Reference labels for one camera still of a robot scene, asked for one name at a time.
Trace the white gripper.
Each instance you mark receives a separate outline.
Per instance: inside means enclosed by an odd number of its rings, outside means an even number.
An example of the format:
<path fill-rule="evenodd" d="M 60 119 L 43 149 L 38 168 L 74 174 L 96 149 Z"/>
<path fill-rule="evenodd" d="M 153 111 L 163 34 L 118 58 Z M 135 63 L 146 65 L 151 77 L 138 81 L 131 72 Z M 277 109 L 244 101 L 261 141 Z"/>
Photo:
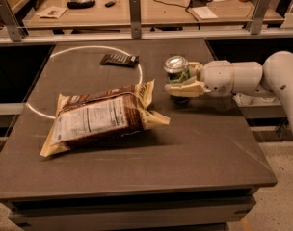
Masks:
<path fill-rule="evenodd" d="M 233 88 L 234 69 L 226 60 L 212 61 L 202 65 L 189 62 L 190 79 L 182 83 L 166 84 L 165 91 L 176 97 L 194 98 L 208 93 L 213 97 L 231 95 Z"/>

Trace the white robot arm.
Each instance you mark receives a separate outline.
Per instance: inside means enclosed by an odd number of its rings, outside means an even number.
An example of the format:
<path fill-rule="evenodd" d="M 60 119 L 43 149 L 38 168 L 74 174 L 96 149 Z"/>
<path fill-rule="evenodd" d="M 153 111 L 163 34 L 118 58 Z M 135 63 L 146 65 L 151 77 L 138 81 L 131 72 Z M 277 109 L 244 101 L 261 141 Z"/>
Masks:
<path fill-rule="evenodd" d="M 189 79 L 165 85 L 169 95 L 183 98 L 205 94 L 213 97 L 231 94 L 276 97 L 285 111 L 293 135 L 293 53 L 276 52 L 264 64 L 231 63 L 227 60 L 207 64 L 189 62 L 188 70 Z"/>

